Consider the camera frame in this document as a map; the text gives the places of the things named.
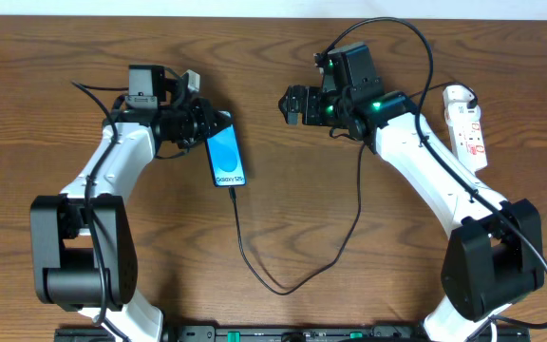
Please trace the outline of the blue Samsung Galaxy smartphone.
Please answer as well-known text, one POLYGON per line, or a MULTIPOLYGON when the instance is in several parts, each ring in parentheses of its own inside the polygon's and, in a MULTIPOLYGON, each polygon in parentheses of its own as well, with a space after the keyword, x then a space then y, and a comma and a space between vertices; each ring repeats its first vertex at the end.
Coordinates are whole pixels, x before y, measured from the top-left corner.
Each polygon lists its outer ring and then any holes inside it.
POLYGON ((247 183, 233 124, 206 140, 206 150, 214 186, 236 187, 247 183))

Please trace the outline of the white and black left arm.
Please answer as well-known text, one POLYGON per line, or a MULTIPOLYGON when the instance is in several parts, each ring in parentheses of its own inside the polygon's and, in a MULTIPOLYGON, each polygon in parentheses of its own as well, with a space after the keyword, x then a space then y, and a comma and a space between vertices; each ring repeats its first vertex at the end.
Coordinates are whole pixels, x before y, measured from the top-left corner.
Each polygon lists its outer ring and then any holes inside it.
POLYGON ((138 258, 125 205, 164 142, 185 155, 213 147, 234 124, 204 98, 136 106, 117 101, 80 174, 57 195, 40 195, 29 210, 37 298, 86 316, 114 341, 163 341, 165 314, 138 290, 138 258))

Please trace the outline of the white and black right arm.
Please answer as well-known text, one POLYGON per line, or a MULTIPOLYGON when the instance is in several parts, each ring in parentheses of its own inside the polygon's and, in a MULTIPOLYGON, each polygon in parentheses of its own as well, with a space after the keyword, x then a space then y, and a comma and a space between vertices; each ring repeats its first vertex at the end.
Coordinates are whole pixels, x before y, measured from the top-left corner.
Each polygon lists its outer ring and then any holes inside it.
POLYGON ((423 323, 431 341, 469 341, 544 282, 541 219, 481 182, 431 131, 402 91, 386 92, 368 47, 331 50, 320 86, 291 85, 278 102, 287 124, 341 128, 398 170, 448 237, 444 298, 423 323))

